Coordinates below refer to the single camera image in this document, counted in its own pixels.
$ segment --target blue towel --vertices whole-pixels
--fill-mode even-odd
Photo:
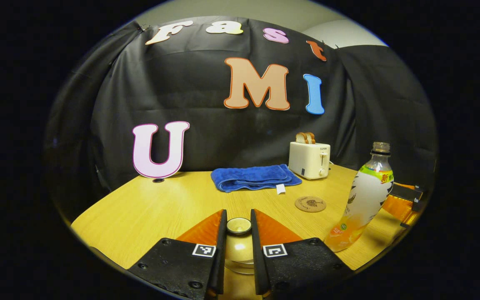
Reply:
[[[302,182],[285,164],[246,169],[236,167],[215,169],[210,173],[210,177],[216,188],[226,193],[241,188],[261,190],[275,188],[278,184],[298,185]]]

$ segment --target beverage bottle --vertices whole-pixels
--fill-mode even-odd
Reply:
[[[348,248],[360,238],[392,191],[394,174],[388,163],[390,144],[374,142],[372,159],[355,175],[344,214],[324,243],[333,251]]]

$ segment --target orange object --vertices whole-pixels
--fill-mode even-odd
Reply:
[[[413,185],[399,184],[396,182],[394,184],[415,190],[415,186]],[[414,211],[412,211],[411,201],[408,201],[406,199],[402,199],[400,197],[396,197],[393,195],[388,196],[388,198],[386,199],[382,207],[384,210],[388,211],[392,216],[396,217],[398,220],[400,220],[401,222],[407,225],[410,225],[410,224],[408,224],[406,221],[412,221],[414,219],[412,218],[412,220],[410,220],[410,216],[416,214]]]
[[[413,225],[419,217],[419,213],[411,211],[411,213],[403,220],[404,224]]]
[[[177,238],[177,241],[183,241],[202,245],[216,245],[218,242],[218,230],[221,222],[221,213],[223,209],[208,216],[194,227],[187,230]]]
[[[301,237],[286,228],[267,214],[255,209],[257,226],[259,228],[260,245],[276,245],[302,241]]]
[[[332,228],[324,243],[333,251],[338,252],[352,245],[364,232],[366,226],[360,226],[360,215],[353,215],[351,217],[344,216],[341,221]]]

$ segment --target white toaster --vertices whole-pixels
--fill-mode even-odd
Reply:
[[[288,168],[307,179],[325,178],[329,170],[331,146],[328,144],[303,144],[290,142]]]

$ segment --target table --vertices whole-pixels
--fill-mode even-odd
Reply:
[[[331,165],[323,179],[287,186],[284,194],[276,189],[221,192],[206,172],[178,172],[163,182],[138,176],[108,194],[72,223],[75,233],[116,264],[130,268],[159,239],[177,238],[195,224],[220,209],[229,219],[250,219],[252,208],[274,218],[301,238],[325,239],[342,216],[356,171]],[[327,203],[320,212],[304,212],[295,200],[316,196]],[[337,256],[352,270],[360,268],[388,247],[404,228],[400,221],[381,209],[362,237]],[[255,295],[252,275],[240,275],[225,268],[225,294],[220,300],[261,299]]]

